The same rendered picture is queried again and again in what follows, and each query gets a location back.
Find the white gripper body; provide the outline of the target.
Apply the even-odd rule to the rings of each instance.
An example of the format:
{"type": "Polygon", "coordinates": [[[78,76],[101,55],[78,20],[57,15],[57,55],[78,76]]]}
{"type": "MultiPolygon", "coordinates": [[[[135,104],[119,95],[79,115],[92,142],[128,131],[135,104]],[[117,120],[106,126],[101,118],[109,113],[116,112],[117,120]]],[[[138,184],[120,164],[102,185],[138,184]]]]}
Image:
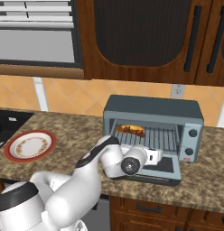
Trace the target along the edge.
{"type": "Polygon", "coordinates": [[[152,165],[157,165],[158,162],[163,158],[163,151],[160,149],[150,149],[150,152],[150,160],[152,162],[152,165]]]}

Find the toaster oven door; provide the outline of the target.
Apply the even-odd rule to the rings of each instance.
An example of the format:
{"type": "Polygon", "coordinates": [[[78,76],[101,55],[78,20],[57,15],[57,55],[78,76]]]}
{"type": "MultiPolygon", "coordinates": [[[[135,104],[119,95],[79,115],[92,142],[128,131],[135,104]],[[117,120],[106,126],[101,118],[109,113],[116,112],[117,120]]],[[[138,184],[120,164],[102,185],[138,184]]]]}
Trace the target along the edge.
{"type": "Polygon", "coordinates": [[[117,180],[134,180],[164,186],[177,186],[181,180],[181,171],[176,156],[163,156],[156,165],[144,165],[143,160],[128,156],[122,163],[123,176],[117,180]]]}

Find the metal toaster oven rack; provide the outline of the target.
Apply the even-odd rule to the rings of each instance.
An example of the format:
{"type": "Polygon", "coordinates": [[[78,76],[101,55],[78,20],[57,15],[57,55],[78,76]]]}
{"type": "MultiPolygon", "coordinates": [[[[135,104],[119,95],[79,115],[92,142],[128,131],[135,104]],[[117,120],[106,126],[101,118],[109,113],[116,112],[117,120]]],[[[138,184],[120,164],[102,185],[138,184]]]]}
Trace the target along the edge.
{"type": "Polygon", "coordinates": [[[142,135],[121,132],[115,129],[112,135],[121,144],[140,144],[152,149],[161,149],[165,152],[177,152],[179,150],[176,132],[173,129],[145,127],[142,135]]]}

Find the kebab skewer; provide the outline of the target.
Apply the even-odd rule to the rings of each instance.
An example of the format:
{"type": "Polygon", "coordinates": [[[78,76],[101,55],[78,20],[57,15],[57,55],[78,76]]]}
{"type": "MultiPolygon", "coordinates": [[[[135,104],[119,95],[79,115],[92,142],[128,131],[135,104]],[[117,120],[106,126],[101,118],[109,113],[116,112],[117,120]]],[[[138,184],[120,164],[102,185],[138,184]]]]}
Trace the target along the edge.
{"type": "Polygon", "coordinates": [[[135,135],[140,136],[140,137],[145,137],[145,130],[141,126],[134,126],[134,125],[125,126],[123,128],[123,132],[135,134],[135,135]]]}

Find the baguette bread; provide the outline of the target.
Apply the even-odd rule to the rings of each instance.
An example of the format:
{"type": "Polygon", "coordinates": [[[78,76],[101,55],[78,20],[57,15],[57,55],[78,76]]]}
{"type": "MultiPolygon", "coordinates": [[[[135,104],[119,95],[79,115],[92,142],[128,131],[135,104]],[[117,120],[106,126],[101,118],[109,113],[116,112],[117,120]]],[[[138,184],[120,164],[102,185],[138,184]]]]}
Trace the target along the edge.
{"type": "Polygon", "coordinates": [[[138,125],[119,125],[116,131],[130,134],[143,134],[145,132],[144,128],[138,125]]]}

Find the blue-grey toaster oven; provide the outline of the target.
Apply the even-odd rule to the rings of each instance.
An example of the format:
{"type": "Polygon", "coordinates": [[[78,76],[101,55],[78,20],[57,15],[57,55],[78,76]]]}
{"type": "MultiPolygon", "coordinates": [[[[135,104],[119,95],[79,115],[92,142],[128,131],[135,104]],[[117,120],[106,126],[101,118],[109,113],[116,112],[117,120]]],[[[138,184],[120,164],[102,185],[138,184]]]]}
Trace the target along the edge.
{"type": "Polygon", "coordinates": [[[179,150],[163,153],[176,155],[182,162],[197,160],[204,119],[194,100],[112,95],[103,111],[103,134],[112,134],[119,125],[173,129],[179,150]],[[191,129],[197,131],[196,137],[189,136],[191,129]],[[192,148],[193,155],[187,155],[186,148],[192,148]]]}

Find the wooden cupboard door, dark panel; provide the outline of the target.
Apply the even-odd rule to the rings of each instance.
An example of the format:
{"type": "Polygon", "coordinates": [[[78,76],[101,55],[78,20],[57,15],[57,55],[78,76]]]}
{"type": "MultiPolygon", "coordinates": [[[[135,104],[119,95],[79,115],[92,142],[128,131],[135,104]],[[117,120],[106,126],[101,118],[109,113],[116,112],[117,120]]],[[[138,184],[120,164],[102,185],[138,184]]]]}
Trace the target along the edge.
{"type": "Polygon", "coordinates": [[[212,0],[200,62],[195,78],[196,85],[224,87],[224,33],[219,46],[214,70],[212,73],[207,72],[207,65],[210,62],[213,44],[219,27],[220,10],[223,5],[224,0],[212,0]]]}
{"type": "Polygon", "coordinates": [[[193,84],[212,0],[77,0],[84,77],[193,84]],[[202,6],[189,72],[194,7],[202,6]]]}

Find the wooden drawer front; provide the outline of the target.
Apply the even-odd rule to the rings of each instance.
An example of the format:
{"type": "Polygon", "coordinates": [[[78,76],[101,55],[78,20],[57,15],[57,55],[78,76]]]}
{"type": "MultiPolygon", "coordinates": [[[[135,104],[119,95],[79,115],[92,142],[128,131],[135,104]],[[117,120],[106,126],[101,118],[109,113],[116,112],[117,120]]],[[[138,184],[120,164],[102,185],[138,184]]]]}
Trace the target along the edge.
{"type": "Polygon", "coordinates": [[[186,231],[224,231],[224,214],[192,209],[187,218],[186,231]]]}
{"type": "Polygon", "coordinates": [[[111,231],[186,231],[189,208],[136,199],[110,197],[111,231]],[[135,209],[161,206],[161,213],[135,209]]]}

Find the grey dishwasher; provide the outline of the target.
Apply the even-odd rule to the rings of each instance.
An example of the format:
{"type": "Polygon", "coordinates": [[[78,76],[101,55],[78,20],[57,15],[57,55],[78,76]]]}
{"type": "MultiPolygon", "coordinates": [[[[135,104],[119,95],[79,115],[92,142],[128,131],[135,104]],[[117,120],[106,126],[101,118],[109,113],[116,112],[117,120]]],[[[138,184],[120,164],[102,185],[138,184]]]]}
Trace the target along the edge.
{"type": "Polygon", "coordinates": [[[82,218],[88,231],[110,231],[110,200],[108,195],[101,195],[98,204],[82,218]]]}

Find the red-rimmed white plate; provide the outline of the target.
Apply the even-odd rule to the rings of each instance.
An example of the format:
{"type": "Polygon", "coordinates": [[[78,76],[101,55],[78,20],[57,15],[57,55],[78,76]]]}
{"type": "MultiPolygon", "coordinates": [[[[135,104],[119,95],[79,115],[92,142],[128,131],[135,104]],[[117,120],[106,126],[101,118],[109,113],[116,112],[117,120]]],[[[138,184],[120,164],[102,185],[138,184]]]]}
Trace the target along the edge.
{"type": "Polygon", "coordinates": [[[51,153],[57,137],[47,130],[31,130],[12,138],[4,148],[7,160],[16,163],[35,162],[51,153]]]}

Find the black sink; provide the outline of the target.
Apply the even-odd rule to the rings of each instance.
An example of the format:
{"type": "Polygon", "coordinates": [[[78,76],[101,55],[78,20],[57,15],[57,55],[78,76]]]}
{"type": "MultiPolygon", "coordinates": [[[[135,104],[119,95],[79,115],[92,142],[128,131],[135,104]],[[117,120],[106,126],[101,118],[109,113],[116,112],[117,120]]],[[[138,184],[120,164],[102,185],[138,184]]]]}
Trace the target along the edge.
{"type": "Polygon", "coordinates": [[[0,110],[0,148],[23,126],[33,113],[0,110]]]}

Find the white window blinds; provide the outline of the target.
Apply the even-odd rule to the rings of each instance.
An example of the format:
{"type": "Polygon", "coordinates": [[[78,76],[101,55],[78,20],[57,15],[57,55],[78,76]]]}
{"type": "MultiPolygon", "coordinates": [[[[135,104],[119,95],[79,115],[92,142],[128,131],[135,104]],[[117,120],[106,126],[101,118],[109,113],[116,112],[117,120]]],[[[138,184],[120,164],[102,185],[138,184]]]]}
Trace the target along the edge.
{"type": "Polygon", "coordinates": [[[0,28],[72,29],[71,0],[0,0],[0,28]]]}

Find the white wall outlet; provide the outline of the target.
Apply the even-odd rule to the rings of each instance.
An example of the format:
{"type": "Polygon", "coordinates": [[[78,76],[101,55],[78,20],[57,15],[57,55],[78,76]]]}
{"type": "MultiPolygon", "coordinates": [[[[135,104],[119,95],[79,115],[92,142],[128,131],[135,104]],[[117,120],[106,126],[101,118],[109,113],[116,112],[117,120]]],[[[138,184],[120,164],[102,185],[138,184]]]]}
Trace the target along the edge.
{"type": "Polygon", "coordinates": [[[172,84],[171,97],[184,98],[185,86],[180,84],[172,84]]]}

